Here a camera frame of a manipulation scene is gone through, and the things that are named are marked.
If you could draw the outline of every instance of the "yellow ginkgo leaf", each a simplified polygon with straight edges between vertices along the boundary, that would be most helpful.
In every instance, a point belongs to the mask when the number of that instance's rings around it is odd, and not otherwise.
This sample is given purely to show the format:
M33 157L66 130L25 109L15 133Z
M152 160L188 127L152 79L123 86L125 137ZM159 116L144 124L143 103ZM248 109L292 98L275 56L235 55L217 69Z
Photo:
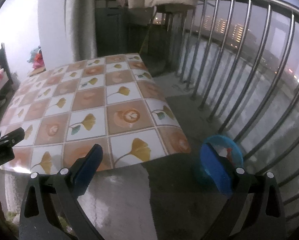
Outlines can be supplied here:
M43 94L44 94L44 96L46 96L49 92L51 91L51 89L50 88L48 88Z
M152 79L151 75L146 72L143 73L143 76L147 77L148 79Z
M148 144L139 138L135 138L131 145L130 155L134 155L143 162L147 162L150 159L151 149L148 147Z
M43 168L43 170L45 171L46 174L51 174L51 166L52 166L52 162L51 162L51 155L49 152L45 152L42 160L40 163L35 164L32 168L34 168L37 165L41 165L41 167Z
M24 136L24 139L27 140L28 137L31 135L33 131L33 125L31 124L25 131L25 136Z
M92 78L91 80L89 80L89 84L95 85L97 81L98 81L97 78Z
M175 120L175 116L172 113L171 109L169 109L167 106L163 106L163 111L169 116L169 118Z
M24 108L22 108L22 110L19 111L19 113L17 114L18 115L18 118L20 118L22 116L22 114L24 113Z
M58 100L56 106L58 106L59 108L62 108L65 103L66 103L66 99L65 98L61 98L60 100Z
M118 93L124 95L124 96L128 96L130 93L130 89L127 87L120 87L118 90Z
M90 131L93 128L95 122L95 116L93 114L88 114L87 116L85 116L81 124L85 127L86 130Z

